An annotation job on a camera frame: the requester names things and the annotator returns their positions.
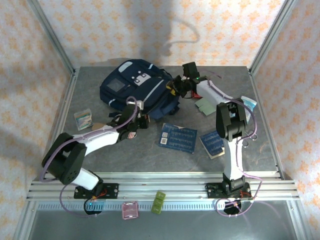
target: small box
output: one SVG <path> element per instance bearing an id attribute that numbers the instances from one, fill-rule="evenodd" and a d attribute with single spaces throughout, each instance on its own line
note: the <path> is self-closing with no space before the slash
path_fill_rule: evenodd
<path id="1" fill-rule="evenodd" d="M 160 199 L 160 200 L 162 200 L 162 201 L 165 200 L 165 197 L 166 197 L 166 194 L 163 193 L 163 192 L 161 192 L 161 191 L 158 191 L 158 192 L 156 193 L 156 195 L 155 195 L 155 198 L 156 198 L 156 199 Z"/>
<path id="2" fill-rule="evenodd" d="M 139 217 L 138 203 L 136 201 L 122 204 L 122 218 L 124 220 L 136 219 Z"/>
<path id="3" fill-rule="evenodd" d="M 152 208 L 151 208 L 151 212 L 154 213 L 154 214 L 160 214 L 161 213 L 161 207 L 153 205 Z"/>

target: floral wallpaper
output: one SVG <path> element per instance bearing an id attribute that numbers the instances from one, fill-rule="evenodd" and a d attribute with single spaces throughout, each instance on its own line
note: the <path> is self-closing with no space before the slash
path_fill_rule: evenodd
<path id="1" fill-rule="evenodd" d="M 70 74 L 26 0 L 2 0 L 0 15 L 0 239 L 11 240 Z"/>
<path id="2" fill-rule="evenodd" d="M 123 58 L 249 67 L 285 0 L 39 1 L 78 68 Z"/>
<path id="3" fill-rule="evenodd" d="M 320 234 L 320 1 L 299 0 L 255 76 L 285 172 Z"/>

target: book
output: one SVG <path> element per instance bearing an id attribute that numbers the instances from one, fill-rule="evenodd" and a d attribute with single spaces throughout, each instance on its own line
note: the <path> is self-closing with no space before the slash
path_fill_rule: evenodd
<path id="1" fill-rule="evenodd" d="M 217 131 L 209 132 L 199 138 L 210 159 L 225 154 L 224 142 Z"/>
<path id="2" fill-rule="evenodd" d="M 197 130 L 164 123 L 158 145 L 163 148 L 193 154 L 195 152 L 196 139 Z"/>

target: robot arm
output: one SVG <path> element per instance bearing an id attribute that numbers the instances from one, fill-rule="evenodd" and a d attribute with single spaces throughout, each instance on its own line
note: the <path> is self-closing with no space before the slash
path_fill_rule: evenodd
<path id="1" fill-rule="evenodd" d="M 220 137 L 223 140 L 224 144 L 224 151 L 225 151 L 225 166 L 224 166 L 224 174 L 229 180 L 237 180 L 240 179 L 243 176 L 243 165 L 242 165 L 242 140 L 240 138 L 243 136 L 245 127 L 246 127 L 246 121 L 245 121 L 245 115 L 240 113 L 240 124 L 242 124 L 242 131 L 240 136 L 234 136 L 230 132 L 229 127 L 231 127 L 231 121 L 236 121 L 236 115 L 232 118 L 229 117 L 229 109 L 228 103 L 230 105 L 233 105 L 234 108 L 237 106 L 230 102 L 232 97 L 226 95 L 224 92 L 222 92 L 219 88 L 217 88 L 211 80 L 204 80 L 201 81 L 196 85 L 196 93 L 200 95 L 201 97 L 207 99 L 210 103 L 213 105 L 217 105 L 217 122 L 216 122 L 216 129 L 219 133 Z"/>
<path id="2" fill-rule="evenodd" d="M 183 65 L 183 78 L 177 76 L 167 84 L 173 95 L 184 97 L 188 91 L 194 91 L 216 105 L 216 130 L 222 138 L 225 150 L 225 167 L 222 191 L 231 196 L 245 186 L 242 165 L 242 137 L 247 126 L 246 113 L 239 98 L 234 99 L 217 88 L 206 76 L 200 76 L 194 62 Z"/>
<path id="3" fill-rule="evenodd" d="M 47 170 L 64 185 L 75 184 L 89 195 L 98 196 L 103 190 L 103 181 L 82 168 L 84 158 L 97 149 L 126 139 L 130 132 L 148 128 L 149 122 L 141 113 L 143 102 L 137 101 L 136 104 L 127 102 L 121 116 L 98 130 L 77 135 L 61 133 L 42 161 L 43 173 Z"/>

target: glass panel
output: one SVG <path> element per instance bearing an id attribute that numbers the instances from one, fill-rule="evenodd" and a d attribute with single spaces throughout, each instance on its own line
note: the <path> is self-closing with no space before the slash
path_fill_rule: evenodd
<path id="1" fill-rule="evenodd" d="M 87 219 L 63 210 L 43 209 L 36 213 L 29 239 L 295 240 L 297 237 L 286 201 L 257 201 L 245 215 L 231 218 L 215 211 L 163 211 L 158 215 L 141 210 L 138 218 L 123 220 L 121 211 L 114 210 Z"/>

